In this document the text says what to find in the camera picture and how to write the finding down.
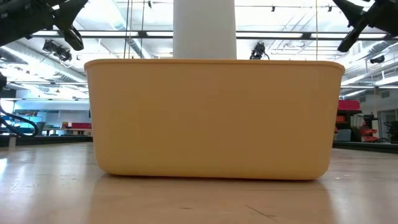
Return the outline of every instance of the red box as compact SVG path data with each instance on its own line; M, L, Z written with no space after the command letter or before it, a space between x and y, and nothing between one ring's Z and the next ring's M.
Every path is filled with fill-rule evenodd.
M339 110L360 110L361 106L358 100L339 100L338 101Z
M91 123L72 123L72 129L91 129Z

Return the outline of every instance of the bin rim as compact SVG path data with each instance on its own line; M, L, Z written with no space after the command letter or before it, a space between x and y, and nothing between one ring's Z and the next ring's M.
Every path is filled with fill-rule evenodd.
M104 63L187 63L187 64L234 64L234 65L316 65L335 67L345 71L345 67L337 62L329 61L303 61L303 60L226 60L226 59L96 59L85 63L85 70L97 64Z

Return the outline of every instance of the white column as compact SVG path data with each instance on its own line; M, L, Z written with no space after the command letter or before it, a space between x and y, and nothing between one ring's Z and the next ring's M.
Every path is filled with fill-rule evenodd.
M234 0L174 0L174 58L236 59Z

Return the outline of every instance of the yellow plastic bin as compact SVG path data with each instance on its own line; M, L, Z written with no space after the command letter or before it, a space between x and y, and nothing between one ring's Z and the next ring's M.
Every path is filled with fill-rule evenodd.
M307 180L328 168L342 65L114 59L85 69L106 172Z

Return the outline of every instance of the ceiling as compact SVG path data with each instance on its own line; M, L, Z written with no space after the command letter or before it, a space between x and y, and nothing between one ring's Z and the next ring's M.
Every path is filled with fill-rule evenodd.
M350 0L356 4L369 7L371 2ZM74 26L78 30L122 31L173 31L173 1L157 0L89 0L81 10ZM347 20L332 0L318 0L318 14L315 1L305 0L235 0L236 30L253 32L344 32ZM367 27L366 33L379 34L382 31ZM396 85L398 79L395 67L396 43L383 40L358 41L350 52L344 54L337 51L340 36L331 40L304 39L239 39L237 40L237 58L248 59L252 48L263 42L271 60L331 60L342 63L346 67L343 86L369 86L379 82L382 85ZM172 35L169 38L134 38L127 46L125 39L90 37L84 38L85 48L71 53L70 62L59 62L56 57L42 50L45 40L51 39L58 45L68 47L68 44L57 36L34 37L30 40L20 39L0 49L3 55L0 61L0 71L8 76L9 81L15 81L10 88L29 90L34 95L49 98L73 97L88 98L85 85L71 83L86 82L83 65L97 58L171 58L173 53ZM370 64L369 59L380 54L386 56L382 64ZM47 82L46 85L32 82ZM358 91L352 88L342 89L342 95Z

